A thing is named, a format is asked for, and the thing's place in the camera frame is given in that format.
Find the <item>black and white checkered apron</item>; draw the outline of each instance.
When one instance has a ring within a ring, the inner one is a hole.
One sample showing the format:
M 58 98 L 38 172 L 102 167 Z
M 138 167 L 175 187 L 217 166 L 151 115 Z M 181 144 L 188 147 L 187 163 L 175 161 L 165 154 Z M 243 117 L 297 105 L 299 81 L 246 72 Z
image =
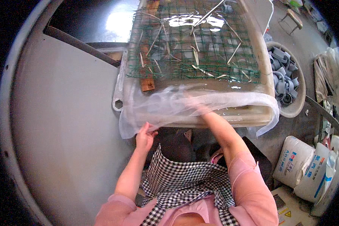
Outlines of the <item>black and white checkered apron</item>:
M 154 153 L 142 184 L 145 206 L 157 197 L 157 204 L 141 225 L 155 226 L 166 210 L 188 205 L 214 195 L 223 225 L 238 225 L 228 208 L 235 205 L 227 169 L 210 162 L 174 162 L 162 155 L 161 145 Z

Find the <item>metal grid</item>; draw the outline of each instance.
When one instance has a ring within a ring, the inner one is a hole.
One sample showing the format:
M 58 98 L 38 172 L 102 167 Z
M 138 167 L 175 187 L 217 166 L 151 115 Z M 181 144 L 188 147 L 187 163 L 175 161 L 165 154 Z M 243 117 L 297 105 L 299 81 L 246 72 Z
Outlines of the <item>metal grid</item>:
M 217 7 L 204 23 L 193 30 L 192 24 L 210 11 L 215 3 L 172 1 L 160 6 L 154 15 L 146 13 L 148 8 L 137 11 L 130 39 L 127 76 L 155 79 L 221 76 L 237 82 L 259 83 L 260 71 L 246 25 L 239 14 L 239 6 L 231 4 L 233 12 L 224 13 L 223 6 Z

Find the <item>warning label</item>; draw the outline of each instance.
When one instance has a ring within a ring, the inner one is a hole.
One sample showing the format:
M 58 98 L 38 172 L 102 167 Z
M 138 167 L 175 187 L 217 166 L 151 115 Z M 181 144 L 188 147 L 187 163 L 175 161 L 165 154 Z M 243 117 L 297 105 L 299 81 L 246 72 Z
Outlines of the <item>warning label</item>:
M 285 214 L 285 216 L 291 217 L 291 211 L 287 212 L 287 213 Z

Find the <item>plastic bag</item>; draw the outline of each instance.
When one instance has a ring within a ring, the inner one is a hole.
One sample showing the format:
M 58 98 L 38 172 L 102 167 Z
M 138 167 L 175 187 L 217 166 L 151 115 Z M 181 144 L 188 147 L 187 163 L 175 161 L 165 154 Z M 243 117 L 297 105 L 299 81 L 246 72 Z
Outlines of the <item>plastic bag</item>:
M 119 118 L 119 131 L 122 138 L 133 137 L 145 121 L 153 124 L 153 129 L 170 123 L 181 123 L 178 121 L 181 118 L 187 122 L 188 117 L 191 121 L 198 123 L 198 116 L 202 112 L 199 112 L 193 106 L 189 106 L 189 102 L 207 106 L 211 111 L 247 105 L 270 107 L 273 111 L 272 120 L 267 125 L 257 129 L 256 136 L 266 133 L 279 121 L 280 110 L 272 96 L 256 92 L 217 92 L 198 89 L 199 86 L 203 86 L 203 84 L 169 86 L 162 91 L 146 96 L 138 88 L 137 82 L 134 82 L 126 90 L 127 98 L 123 102 L 123 109 Z

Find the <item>white sack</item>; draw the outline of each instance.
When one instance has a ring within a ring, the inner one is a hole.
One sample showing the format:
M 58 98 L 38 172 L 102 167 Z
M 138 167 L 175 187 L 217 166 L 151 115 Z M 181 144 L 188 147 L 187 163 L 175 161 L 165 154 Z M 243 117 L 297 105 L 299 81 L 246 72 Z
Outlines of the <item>white sack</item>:
M 296 137 L 285 139 L 273 177 L 294 188 L 312 160 L 315 149 Z
M 302 199 L 316 203 L 320 200 L 325 189 L 326 162 L 330 150 L 318 143 L 315 148 L 314 157 L 307 168 L 300 183 L 294 188 L 294 193 Z
M 326 211 L 326 209 L 328 208 L 331 200 L 333 199 L 333 197 L 335 196 L 335 192 L 337 191 L 338 185 L 339 185 L 339 154 L 337 157 L 337 163 L 335 165 L 335 174 L 334 177 L 330 183 L 329 188 L 327 189 L 324 197 L 317 202 L 313 209 L 311 210 L 311 215 L 313 216 L 317 216 L 320 217 L 321 215 L 323 215 L 323 213 Z

